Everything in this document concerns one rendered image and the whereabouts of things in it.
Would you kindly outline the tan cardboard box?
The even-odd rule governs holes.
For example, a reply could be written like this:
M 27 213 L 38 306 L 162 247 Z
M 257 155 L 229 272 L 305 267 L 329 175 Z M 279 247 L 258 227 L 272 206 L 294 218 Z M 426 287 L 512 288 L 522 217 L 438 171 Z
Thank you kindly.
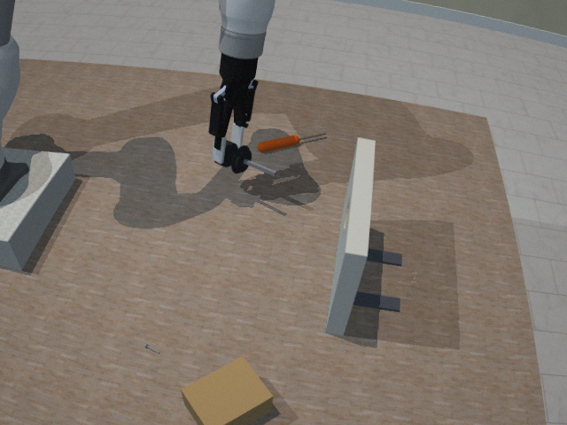
M 198 425 L 247 425 L 272 410 L 273 395 L 244 357 L 181 389 Z

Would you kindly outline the orange-handled screwdriver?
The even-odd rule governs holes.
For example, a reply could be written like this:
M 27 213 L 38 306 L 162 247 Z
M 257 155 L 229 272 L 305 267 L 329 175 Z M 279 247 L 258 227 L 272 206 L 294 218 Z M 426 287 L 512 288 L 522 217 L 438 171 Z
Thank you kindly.
M 307 139 L 307 138 L 311 138 L 311 137 L 316 137 L 316 136 L 320 136 L 320 135 L 326 135 L 326 133 L 321 133 L 321 134 L 317 134 L 317 135 L 309 135 L 309 136 L 300 137 L 300 138 L 297 135 L 286 136 L 286 137 L 283 137 L 283 138 L 278 138 L 278 139 L 275 139 L 275 140 L 270 140 L 270 141 L 259 143 L 258 144 L 258 150 L 260 152 L 273 151 L 273 150 L 297 145 L 299 143 L 299 140 L 303 140 L 303 139 Z

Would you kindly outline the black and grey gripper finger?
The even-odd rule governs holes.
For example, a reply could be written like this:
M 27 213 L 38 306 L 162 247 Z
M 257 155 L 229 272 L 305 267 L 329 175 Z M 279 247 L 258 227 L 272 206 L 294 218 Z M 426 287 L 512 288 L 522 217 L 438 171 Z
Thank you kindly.
M 209 134 L 214 135 L 212 160 L 220 164 L 222 164 L 224 160 L 227 139 L 227 136 L 225 135 L 229 126 L 231 113 L 233 108 L 236 107 L 237 99 L 241 93 L 241 89 L 236 88 L 232 102 L 229 102 L 223 98 L 225 95 L 225 88 L 226 86 L 223 86 L 223 88 L 221 88 L 217 93 L 212 92 L 211 94 L 212 105 L 209 123 Z
M 249 87 L 243 85 L 242 99 L 237 100 L 236 107 L 234 107 L 234 124 L 232 125 L 230 141 L 235 143 L 238 149 L 242 146 L 244 130 L 249 125 L 245 123 L 245 108 L 246 121 L 249 122 L 252 117 L 252 106 L 257 85 L 258 81 L 256 80 L 251 80 Z

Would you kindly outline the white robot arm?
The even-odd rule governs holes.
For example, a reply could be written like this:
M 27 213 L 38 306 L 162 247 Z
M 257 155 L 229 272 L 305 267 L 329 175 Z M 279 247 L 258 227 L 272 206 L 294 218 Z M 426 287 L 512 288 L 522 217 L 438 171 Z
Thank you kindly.
M 219 0 L 219 51 L 232 58 L 260 57 L 275 1 Z M 0 0 L 0 202 L 29 171 L 26 163 L 7 162 L 1 144 L 3 120 L 20 81 L 19 45 L 11 36 L 14 5 L 15 0 Z

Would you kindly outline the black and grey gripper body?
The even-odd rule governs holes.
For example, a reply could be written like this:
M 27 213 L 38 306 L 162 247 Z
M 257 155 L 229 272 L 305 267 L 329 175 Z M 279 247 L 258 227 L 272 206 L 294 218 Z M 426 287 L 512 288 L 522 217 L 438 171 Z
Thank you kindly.
M 242 87 L 249 87 L 251 80 L 255 78 L 258 58 L 239 59 L 221 54 L 220 76 L 222 77 L 221 88 L 226 86 L 224 98 L 232 102 L 236 88 L 241 89 L 237 100 L 242 99 Z

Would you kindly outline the black door knob with metal spindle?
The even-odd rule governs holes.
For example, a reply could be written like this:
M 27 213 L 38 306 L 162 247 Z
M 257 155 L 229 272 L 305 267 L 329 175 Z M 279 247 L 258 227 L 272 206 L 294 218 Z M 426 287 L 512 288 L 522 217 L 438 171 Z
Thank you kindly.
M 235 154 L 235 155 L 234 155 Z M 233 157 L 234 156 L 234 157 Z M 248 160 L 249 159 L 249 160 Z M 232 160 L 232 163 L 231 163 Z M 265 166 L 259 165 L 252 161 L 252 153 L 249 150 L 248 146 L 243 145 L 239 149 L 237 145 L 233 142 L 226 140 L 226 148 L 224 152 L 224 160 L 222 164 L 215 162 L 221 166 L 229 167 L 231 166 L 233 173 L 239 174 L 244 172 L 248 166 L 254 167 L 262 172 L 267 174 L 271 174 L 274 170 L 269 169 Z

